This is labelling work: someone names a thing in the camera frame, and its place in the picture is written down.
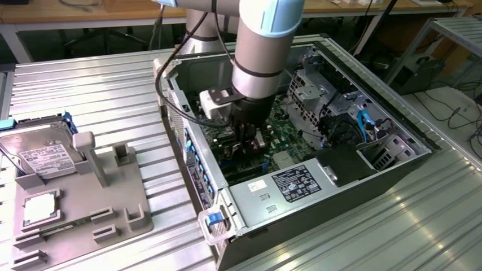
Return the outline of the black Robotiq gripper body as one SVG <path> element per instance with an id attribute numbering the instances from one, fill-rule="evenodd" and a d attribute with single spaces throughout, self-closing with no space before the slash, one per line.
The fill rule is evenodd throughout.
<path id="1" fill-rule="evenodd" d="M 232 102 L 231 116 L 232 125 L 252 125 L 259 128 L 267 121 L 274 104 L 275 96 L 263 99 L 243 98 Z"/>

